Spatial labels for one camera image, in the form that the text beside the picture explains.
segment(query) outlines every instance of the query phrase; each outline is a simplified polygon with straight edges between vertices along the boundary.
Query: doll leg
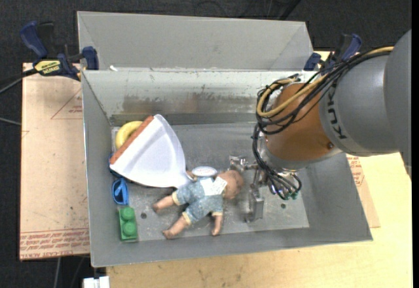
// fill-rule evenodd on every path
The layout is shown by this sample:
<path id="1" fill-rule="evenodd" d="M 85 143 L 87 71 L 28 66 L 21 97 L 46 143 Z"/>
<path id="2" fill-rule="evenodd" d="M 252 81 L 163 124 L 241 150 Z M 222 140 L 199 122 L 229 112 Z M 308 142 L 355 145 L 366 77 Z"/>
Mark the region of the doll leg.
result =
<path id="1" fill-rule="evenodd" d="M 173 197 L 169 195 L 162 198 L 160 201 L 154 203 L 153 210 L 158 213 L 161 209 L 164 209 L 165 207 L 170 207 L 174 204 L 175 202 L 173 201 Z"/>
<path id="2" fill-rule="evenodd" d="M 169 229 L 163 231 L 163 235 L 166 239 L 172 239 L 174 236 L 179 234 L 189 225 L 188 221 L 182 215 Z"/>

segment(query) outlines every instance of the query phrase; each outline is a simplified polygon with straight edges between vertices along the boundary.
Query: yellow cable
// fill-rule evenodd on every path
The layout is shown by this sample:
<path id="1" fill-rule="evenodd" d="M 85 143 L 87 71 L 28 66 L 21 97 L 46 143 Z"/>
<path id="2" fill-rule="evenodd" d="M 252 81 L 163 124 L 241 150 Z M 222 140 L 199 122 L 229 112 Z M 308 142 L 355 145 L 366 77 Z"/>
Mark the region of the yellow cable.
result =
<path id="1" fill-rule="evenodd" d="M 377 48 L 375 50 L 369 51 L 364 56 L 375 54 L 375 53 L 379 53 L 379 52 L 391 52 L 393 49 L 394 49 L 394 46 L 381 47 L 381 48 Z"/>
<path id="2" fill-rule="evenodd" d="M 325 77 L 326 76 L 322 76 L 317 81 L 314 81 L 313 83 L 310 83 L 308 86 L 306 86 L 305 88 L 301 89 L 294 96 L 292 96 L 289 99 L 287 99 L 285 102 L 283 102 L 281 105 L 277 106 L 275 109 L 270 110 L 270 111 L 267 111 L 267 112 L 263 112 L 262 111 L 263 102 L 266 99 L 267 95 L 269 95 L 269 90 L 266 90 L 266 92 L 264 92 L 263 95 L 261 96 L 261 99 L 259 100 L 259 103 L 257 104 L 257 108 L 256 108 L 257 114 L 260 117 L 264 117 L 264 118 L 269 118 L 269 117 L 272 117 L 272 116 L 276 115 L 280 111 L 284 110 L 290 103 L 292 103 L 293 101 L 295 101 L 298 97 L 300 97 L 301 95 L 303 95 L 307 91 L 315 88 Z M 275 89 L 279 84 L 290 83 L 290 82 L 293 82 L 293 81 L 295 81 L 295 79 L 292 79 L 292 80 L 291 79 L 287 79 L 287 80 L 279 81 L 277 84 L 273 85 L 272 89 Z"/>

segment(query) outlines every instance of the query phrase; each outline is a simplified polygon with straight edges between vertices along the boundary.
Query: doll arm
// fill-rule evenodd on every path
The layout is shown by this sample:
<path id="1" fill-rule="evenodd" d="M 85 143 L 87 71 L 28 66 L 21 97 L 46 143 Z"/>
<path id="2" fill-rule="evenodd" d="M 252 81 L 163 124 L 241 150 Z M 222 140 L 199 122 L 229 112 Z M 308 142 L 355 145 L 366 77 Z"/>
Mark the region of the doll arm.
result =
<path id="1" fill-rule="evenodd" d="M 217 215 L 213 215 L 215 218 L 214 229 L 212 230 L 212 235 L 216 236 L 220 233 L 221 225 L 223 224 L 223 214 L 217 213 Z"/>

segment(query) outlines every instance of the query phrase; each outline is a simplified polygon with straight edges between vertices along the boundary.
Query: white plastic funnel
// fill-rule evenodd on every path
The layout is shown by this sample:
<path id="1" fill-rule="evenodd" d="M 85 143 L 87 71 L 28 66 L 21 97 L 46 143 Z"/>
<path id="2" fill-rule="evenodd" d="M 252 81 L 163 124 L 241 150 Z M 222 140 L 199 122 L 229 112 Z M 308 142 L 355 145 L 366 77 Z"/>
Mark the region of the white plastic funnel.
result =
<path id="1" fill-rule="evenodd" d="M 109 166 L 127 179 L 149 187 L 179 188 L 191 181 L 181 143 L 161 115 L 155 115 Z"/>

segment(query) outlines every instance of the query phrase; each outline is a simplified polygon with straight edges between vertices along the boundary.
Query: blue clamp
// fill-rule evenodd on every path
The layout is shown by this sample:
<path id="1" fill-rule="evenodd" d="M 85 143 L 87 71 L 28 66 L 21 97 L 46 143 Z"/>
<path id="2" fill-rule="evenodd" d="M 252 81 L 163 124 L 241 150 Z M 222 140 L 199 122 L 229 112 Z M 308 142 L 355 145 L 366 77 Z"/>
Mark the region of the blue clamp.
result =
<path id="1" fill-rule="evenodd" d="M 313 71 L 314 68 L 320 63 L 321 55 L 318 53 L 313 53 L 307 60 L 304 70 Z"/>
<path id="2" fill-rule="evenodd" d="M 359 35 L 356 35 L 355 33 L 351 35 L 342 34 L 339 46 L 334 53 L 330 53 L 328 59 L 325 62 L 325 68 L 330 68 L 337 62 L 349 60 L 359 51 L 361 46 L 362 40 Z"/>
<path id="3" fill-rule="evenodd" d="M 362 40 L 359 35 L 355 33 L 352 34 L 352 40 L 347 49 L 345 50 L 344 54 L 342 55 L 342 60 L 347 61 L 352 56 L 354 56 L 362 46 Z"/>
<path id="4" fill-rule="evenodd" d="M 56 55 L 56 53 L 54 53 L 55 46 L 52 40 L 53 32 L 53 23 L 41 24 L 38 29 L 37 22 L 35 20 L 27 23 L 20 30 L 20 37 L 22 38 L 24 44 L 28 48 L 32 49 L 37 55 L 37 59 L 32 64 L 34 73 L 38 72 L 42 76 L 59 75 L 78 81 L 79 76 L 77 74 L 79 74 L 80 71 L 73 66 L 73 61 L 77 61 L 82 58 L 85 58 L 87 61 L 87 69 L 99 69 L 98 56 L 95 49 L 91 46 L 84 47 L 82 52 L 75 56 L 68 56 L 67 51 L 65 51 L 65 54 L 59 53 Z M 43 39 L 45 39 L 49 49 L 45 47 Z"/>

